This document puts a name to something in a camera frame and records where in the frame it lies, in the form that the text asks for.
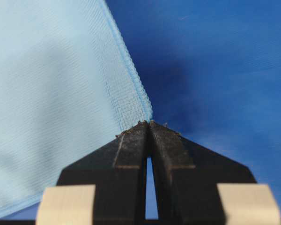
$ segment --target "blue background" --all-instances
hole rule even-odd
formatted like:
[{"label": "blue background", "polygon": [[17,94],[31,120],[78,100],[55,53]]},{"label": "blue background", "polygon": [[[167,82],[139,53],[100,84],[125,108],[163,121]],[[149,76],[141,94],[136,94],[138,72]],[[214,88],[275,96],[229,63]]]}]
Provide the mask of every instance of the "blue background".
[{"label": "blue background", "polygon": [[[107,3],[154,119],[249,166],[281,209],[281,0]],[[33,218],[36,209],[9,218]]]}]

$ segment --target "microfiber cloth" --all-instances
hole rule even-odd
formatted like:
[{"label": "microfiber cloth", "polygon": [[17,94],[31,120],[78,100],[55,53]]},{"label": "microfiber cloth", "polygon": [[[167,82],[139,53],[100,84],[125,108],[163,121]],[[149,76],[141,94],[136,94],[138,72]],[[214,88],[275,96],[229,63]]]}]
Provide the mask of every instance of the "microfiber cloth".
[{"label": "microfiber cloth", "polygon": [[0,217],[151,116],[103,0],[0,0]]}]

